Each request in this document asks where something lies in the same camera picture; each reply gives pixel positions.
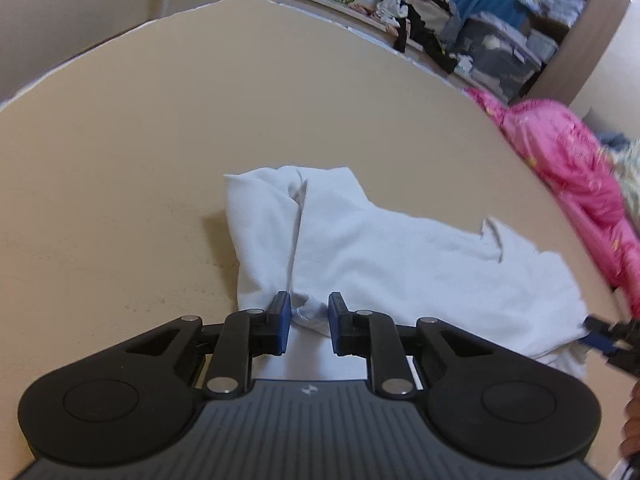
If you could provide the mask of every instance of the logo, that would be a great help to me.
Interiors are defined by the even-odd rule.
[[[300,391],[305,395],[312,396],[313,394],[318,393],[318,388],[316,388],[312,384],[308,384],[307,386],[300,388]]]

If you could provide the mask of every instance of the white towel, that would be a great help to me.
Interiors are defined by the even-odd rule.
[[[562,258],[495,219],[481,233],[373,205],[348,168],[286,166],[226,176],[229,231],[240,262],[240,309],[288,290],[293,320],[282,357],[257,376],[296,380],[366,377],[364,360],[335,356],[327,300],[384,312],[398,324],[432,316],[580,376],[580,290]]]

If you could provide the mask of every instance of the pink blanket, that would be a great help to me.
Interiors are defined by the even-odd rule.
[[[506,108],[487,92],[466,92],[552,189],[600,271],[611,285],[623,287],[632,315],[640,317],[640,241],[591,130],[555,101]]]

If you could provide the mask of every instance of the plastic storage box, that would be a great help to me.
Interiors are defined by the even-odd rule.
[[[533,28],[527,39],[527,48],[542,61],[548,63],[558,51],[558,44],[550,37],[545,36],[542,32]]]
[[[471,77],[507,103],[542,67],[540,58],[526,47],[526,38],[487,12],[466,20],[454,52],[471,56]]]

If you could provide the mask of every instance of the human hand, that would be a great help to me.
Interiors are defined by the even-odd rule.
[[[631,400],[626,405],[628,420],[622,429],[625,440],[620,445],[622,456],[629,458],[640,452],[640,381],[631,391]]]

